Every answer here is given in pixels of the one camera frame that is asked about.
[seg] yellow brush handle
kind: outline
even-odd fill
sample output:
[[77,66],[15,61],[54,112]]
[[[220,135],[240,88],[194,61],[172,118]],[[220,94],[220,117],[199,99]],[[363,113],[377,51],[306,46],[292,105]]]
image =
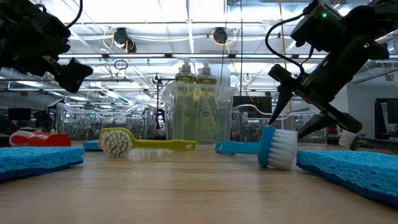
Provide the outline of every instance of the yellow brush handle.
[[197,142],[186,140],[138,140],[133,142],[133,147],[143,149],[170,149],[173,151],[194,150]]
[[103,133],[112,131],[122,131],[127,133],[132,142],[133,148],[143,148],[143,149],[169,149],[173,151],[189,151],[194,150],[196,147],[196,141],[186,141],[186,140],[169,140],[169,141],[159,141],[159,140],[139,140],[134,137],[130,130],[126,128],[103,128],[101,134],[99,135],[99,141],[102,142],[101,138]]

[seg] soap bottle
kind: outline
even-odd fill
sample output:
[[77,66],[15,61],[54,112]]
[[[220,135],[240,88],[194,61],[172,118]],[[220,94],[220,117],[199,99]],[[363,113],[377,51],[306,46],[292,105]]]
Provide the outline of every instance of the soap bottle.
[[192,84],[196,79],[196,75],[191,72],[190,59],[185,58],[181,70],[175,75],[178,84],[174,89],[174,139],[195,140],[196,103]]
[[217,78],[211,75],[209,62],[207,61],[203,62],[203,68],[201,69],[201,73],[197,78],[197,84],[207,84],[207,85],[217,84]]
[[197,103],[197,131],[195,139],[201,144],[214,144],[219,139],[218,111],[214,85],[217,78],[211,75],[208,62],[203,62],[202,74],[197,78],[199,97]]
[[191,72],[190,59],[184,58],[182,71],[175,75],[175,81],[178,83],[195,83],[197,76]]

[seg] yellow scrub brush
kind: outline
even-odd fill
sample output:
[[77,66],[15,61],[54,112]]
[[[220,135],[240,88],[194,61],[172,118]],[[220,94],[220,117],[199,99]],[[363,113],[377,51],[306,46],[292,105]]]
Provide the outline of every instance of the yellow scrub brush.
[[103,128],[98,139],[99,147],[111,157],[126,156],[133,148],[189,151],[194,150],[196,144],[186,140],[139,140],[126,128]]

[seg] clear plastic bin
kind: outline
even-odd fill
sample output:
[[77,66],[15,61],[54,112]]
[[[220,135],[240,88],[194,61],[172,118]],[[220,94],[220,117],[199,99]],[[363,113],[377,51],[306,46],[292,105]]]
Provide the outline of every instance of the clear plastic bin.
[[229,141],[236,90],[177,82],[167,85],[162,95],[167,139],[194,140],[199,144]]
[[[257,118],[248,118],[247,111],[254,111]],[[273,122],[273,126],[284,130],[296,130],[302,128],[310,118],[319,113],[315,111],[294,112],[288,114],[280,114]],[[261,138],[262,128],[268,125],[272,114],[263,113],[253,105],[240,105],[233,108],[232,114],[232,137],[234,141],[259,141]],[[299,145],[325,146],[328,139],[327,128],[315,131],[314,133],[300,139]]]
[[102,128],[126,128],[137,139],[153,139],[156,109],[135,104],[123,111],[96,111],[57,104],[57,131],[72,141],[97,140]]

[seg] brush handle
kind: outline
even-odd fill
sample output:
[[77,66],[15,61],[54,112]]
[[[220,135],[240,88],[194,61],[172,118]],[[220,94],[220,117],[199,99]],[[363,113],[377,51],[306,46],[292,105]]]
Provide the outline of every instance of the brush handle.
[[143,149],[169,149],[172,151],[189,151],[194,150],[197,142],[186,141],[186,140],[168,140],[168,141],[157,141],[157,140],[139,140],[134,139],[134,148]]
[[221,154],[235,155],[235,154],[257,154],[259,153],[259,142],[218,142],[215,151]]

